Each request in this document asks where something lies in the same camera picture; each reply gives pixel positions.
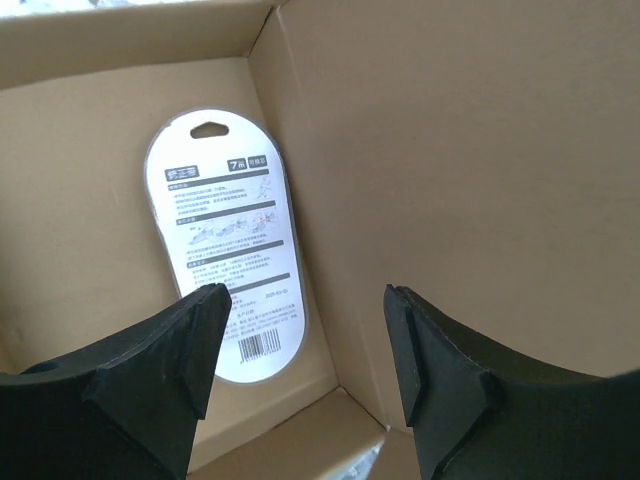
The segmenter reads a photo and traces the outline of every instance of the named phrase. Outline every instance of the corrugated cardboard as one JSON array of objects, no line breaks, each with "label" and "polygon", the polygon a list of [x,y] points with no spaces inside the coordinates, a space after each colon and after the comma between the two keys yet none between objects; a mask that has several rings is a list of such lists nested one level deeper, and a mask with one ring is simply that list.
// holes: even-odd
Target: corrugated cardboard
[{"label": "corrugated cardboard", "polygon": [[[17,369],[80,348],[175,301],[142,167],[177,113],[216,105],[260,123],[246,59],[142,66],[0,92],[0,331]],[[192,468],[337,387],[313,290],[301,353],[267,383],[218,380]]]},{"label": "corrugated cardboard", "polygon": [[[638,365],[638,8],[298,0],[270,19],[252,72],[338,377],[380,421],[402,423],[386,283],[549,363]],[[282,39],[294,69],[269,60]]]},{"label": "corrugated cardboard", "polygon": [[[379,433],[365,410],[393,427],[372,477],[417,476],[410,437],[397,431],[387,283],[565,368],[638,365],[640,6],[293,0],[264,24],[270,8],[202,2],[0,22],[0,87],[17,87],[0,92],[9,364],[77,348],[175,298],[144,153],[168,118],[218,105],[264,122],[284,153],[318,315],[290,373],[259,395],[214,383],[192,466],[339,383],[355,400],[345,411],[362,420],[353,445]],[[334,398],[198,478],[243,478],[267,457],[280,478],[283,465],[292,479],[332,471],[358,449],[302,456],[295,439],[346,421]]]},{"label": "corrugated cardboard", "polygon": [[345,392],[336,391],[189,478],[315,480],[383,441],[385,433]]}]

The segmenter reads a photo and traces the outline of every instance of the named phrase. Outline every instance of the cardboard wall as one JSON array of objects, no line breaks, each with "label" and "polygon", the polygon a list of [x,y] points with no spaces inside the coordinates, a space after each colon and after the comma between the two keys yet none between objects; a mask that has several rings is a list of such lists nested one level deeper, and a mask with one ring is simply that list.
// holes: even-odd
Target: cardboard wall
[{"label": "cardboard wall", "polygon": [[267,0],[209,0],[0,19],[0,88],[116,68],[245,56]]},{"label": "cardboard wall", "polygon": [[[263,123],[246,59],[142,66],[0,91],[0,338],[16,369],[97,341],[175,301],[143,165],[169,119],[204,105]],[[309,331],[300,354],[269,382],[214,382],[192,468],[337,387],[308,287]]]},{"label": "cardboard wall", "polygon": [[384,434],[360,405],[338,390],[189,479],[317,480],[381,442]]},{"label": "cardboard wall", "polygon": [[639,14],[296,0],[270,19],[252,73],[340,381],[381,421],[403,424],[387,283],[565,368],[638,366]]},{"label": "cardboard wall", "polygon": [[17,373],[16,367],[0,342],[0,373]]}]

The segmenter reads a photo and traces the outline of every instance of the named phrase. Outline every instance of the cardboard flap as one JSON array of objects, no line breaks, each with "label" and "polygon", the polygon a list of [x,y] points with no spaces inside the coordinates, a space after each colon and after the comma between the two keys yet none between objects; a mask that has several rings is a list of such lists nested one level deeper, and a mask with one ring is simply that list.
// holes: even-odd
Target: cardboard flap
[{"label": "cardboard flap", "polygon": [[338,390],[189,478],[316,480],[381,442],[384,433],[360,405]]},{"label": "cardboard flap", "polygon": [[639,4],[394,7],[290,2],[250,57],[341,384],[404,424],[394,282],[548,363],[637,367]]},{"label": "cardboard flap", "polygon": [[193,2],[0,20],[0,88],[116,68],[246,55],[270,6]]},{"label": "cardboard flap", "polygon": [[413,436],[391,429],[368,480],[420,480],[420,466]]}]

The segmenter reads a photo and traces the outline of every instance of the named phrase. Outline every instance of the product label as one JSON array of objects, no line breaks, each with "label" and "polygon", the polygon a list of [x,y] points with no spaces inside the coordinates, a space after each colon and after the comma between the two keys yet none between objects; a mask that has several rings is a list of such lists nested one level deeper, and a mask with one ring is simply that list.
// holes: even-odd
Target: product label
[{"label": "product label", "polygon": [[[229,133],[192,138],[206,122]],[[208,283],[231,293],[216,375],[251,383],[281,371],[302,344],[305,308],[286,178],[269,137],[233,113],[184,114],[154,140],[146,182],[180,294]]]}]

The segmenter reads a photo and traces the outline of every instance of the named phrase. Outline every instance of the black plastic part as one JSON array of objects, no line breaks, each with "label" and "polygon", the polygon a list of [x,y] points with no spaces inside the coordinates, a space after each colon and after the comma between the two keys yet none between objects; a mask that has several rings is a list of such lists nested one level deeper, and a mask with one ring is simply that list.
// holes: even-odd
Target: black plastic part
[{"label": "black plastic part", "polygon": [[598,378],[540,362],[405,287],[387,287],[384,306],[425,480],[640,478],[640,371]]},{"label": "black plastic part", "polygon": [[0,375],[0,478],[186,478],[231,309],[209,285],[85,348]]}]

